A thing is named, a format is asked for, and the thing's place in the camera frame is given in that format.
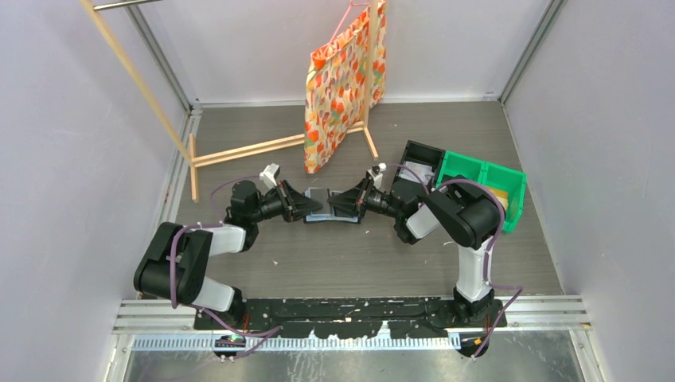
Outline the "black card holder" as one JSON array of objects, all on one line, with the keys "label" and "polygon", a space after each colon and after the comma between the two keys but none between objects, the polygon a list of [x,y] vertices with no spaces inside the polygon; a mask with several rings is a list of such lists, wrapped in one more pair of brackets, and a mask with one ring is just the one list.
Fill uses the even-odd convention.
[{"label": "black card holder", "polygon": [[335,221],[349,224],[359,224],[360,221],[357,216],[352,216],[346,212],[337,210],[328,202],[330,197],[336,196],[340,193],[341,191],[335,191],[328,188],[308,188],[305,191],[305,196],[319,201],[322,204],[322,208],[320,210],[311,212],[308,216],[305,216],[303,218],[303,222],[305,224],[316,224]]}]

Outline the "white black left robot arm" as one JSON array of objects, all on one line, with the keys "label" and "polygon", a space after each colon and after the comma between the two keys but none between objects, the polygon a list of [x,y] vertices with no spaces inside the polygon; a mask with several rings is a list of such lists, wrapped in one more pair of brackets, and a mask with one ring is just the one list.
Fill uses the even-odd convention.
[{"label": "white black left robot arm", "polygon": [[244,308],[236,302],[242,293],[209,278],[209,260],[249,250],[259,235],[258,224],[264,220],[280,216],[293,223],[321,208],[320,201],[300,193],[288,181],[262,193],[244,178],[233,185],[223,220],[192,225],[161,223],[137,266],[133,286],[141,294],[168,300],[172,306],[211,310],[223,328],[235,329],[244,319]]}]

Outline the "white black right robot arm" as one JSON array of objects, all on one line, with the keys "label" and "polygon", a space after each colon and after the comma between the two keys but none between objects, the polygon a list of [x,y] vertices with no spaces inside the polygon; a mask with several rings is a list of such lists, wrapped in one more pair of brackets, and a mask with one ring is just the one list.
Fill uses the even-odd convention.
[{"label": "white black right robot arm", "polygon": [[459,276],[453,289],[455,318],[464,326],[475,326],[494,300],[490,274],[490,241],[497,235],[505,213],[499,201],[463,177],[430,191],[409,180],[392,183],[380,191],[366,177],[356,186],[328,198],[339,212],[362,219],[367,212],[389,216],[398,238],[413,245],[437,228],[443,228],[458,245]]}]

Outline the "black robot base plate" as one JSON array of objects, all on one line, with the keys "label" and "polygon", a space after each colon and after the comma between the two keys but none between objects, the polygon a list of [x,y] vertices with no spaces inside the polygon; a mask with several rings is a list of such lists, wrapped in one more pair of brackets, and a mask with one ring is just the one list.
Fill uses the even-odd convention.
[{"label": "black robot base plate", "polygon": [[386,329],[393,339],[445,337],[449,329],[486,332],[498,317],[501,301],[495,299],[478,315],[451,299],[415,298],[249,298],[236,300],[229,310],[195,316],[197,330],[217,330],[230,325],[251,333],[277,329],[277,337],[319,339],[373,338]]}]

